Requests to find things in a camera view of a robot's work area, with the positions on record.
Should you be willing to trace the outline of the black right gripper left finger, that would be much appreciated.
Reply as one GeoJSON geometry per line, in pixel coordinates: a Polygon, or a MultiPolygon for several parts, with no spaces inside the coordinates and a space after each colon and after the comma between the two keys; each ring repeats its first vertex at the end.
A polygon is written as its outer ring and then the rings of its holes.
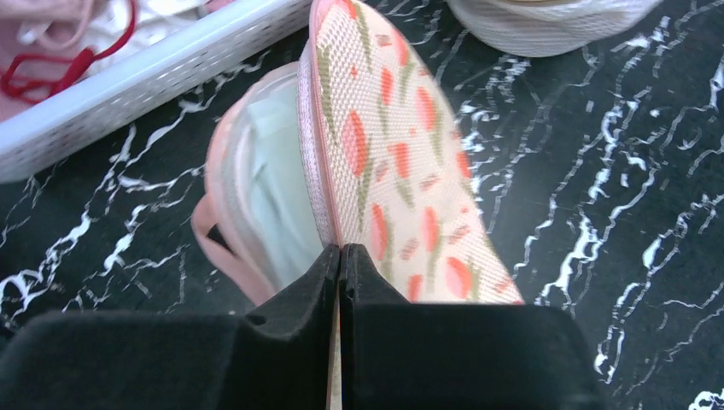
{"type": "Polygon", "coordinates": [[[4,409],[325,409],[341,252],[244,314],[48,313],[1,357],[4,409]]]}

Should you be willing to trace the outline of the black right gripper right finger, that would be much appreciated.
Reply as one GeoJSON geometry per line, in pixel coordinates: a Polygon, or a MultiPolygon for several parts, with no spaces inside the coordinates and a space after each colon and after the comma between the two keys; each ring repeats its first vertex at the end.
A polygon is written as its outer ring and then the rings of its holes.
{"type": "Polygon", "coordinates": [[[554,307],[413,303],[342,250],[346,409],[602,409],[585,338],[554,307]]]}

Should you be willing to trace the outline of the pink floral mesh laundry bag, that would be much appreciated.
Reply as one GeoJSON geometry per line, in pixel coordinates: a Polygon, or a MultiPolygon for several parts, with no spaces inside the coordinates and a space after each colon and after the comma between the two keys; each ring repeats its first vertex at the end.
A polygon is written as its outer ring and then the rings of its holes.
{"type": "Polygon", "coordinates": [[[297,62],[269,72],[221,118],[191,224],[206,257],[256,304],[280,290],[260,240],[236,227],[227,132],[267,85],[297,83],[302,166],[323,247],[356,243],[411,302],[519,304],[488,240],[454,114],[417,52],[360,1],[316,1],[297,62]]]}

